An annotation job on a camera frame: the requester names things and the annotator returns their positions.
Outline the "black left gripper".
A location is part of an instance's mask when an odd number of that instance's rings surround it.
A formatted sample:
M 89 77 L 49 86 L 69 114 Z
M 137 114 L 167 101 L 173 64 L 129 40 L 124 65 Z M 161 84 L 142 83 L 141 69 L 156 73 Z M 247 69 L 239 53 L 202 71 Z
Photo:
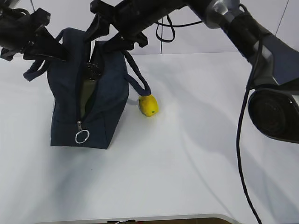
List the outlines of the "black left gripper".
M 15 54 L 24 60 L 68 59 L 67 49 L 60 43 L 65 29 L 56 37 L 46 29 L 50 13 L 39 8 L 32 14 L 22 8 L 0 8 L 0 57 L 12 61 Z

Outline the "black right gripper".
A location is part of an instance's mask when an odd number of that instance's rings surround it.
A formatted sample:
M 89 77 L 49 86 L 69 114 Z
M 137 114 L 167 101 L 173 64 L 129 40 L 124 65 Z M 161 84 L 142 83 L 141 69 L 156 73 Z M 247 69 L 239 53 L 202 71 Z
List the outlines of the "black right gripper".
M 95 17 L 85 31 L 84 42 L 108 35 L 112 25 L 118 33 L 104 43 L 105 52 L 133 50 L 135 43 L 141 48 L 148 45 L 148 38 L 142 33 L 146 26 L 133 0 L 123 0 L 116 6 L 94 0 L 90 3 L 90 11 Z

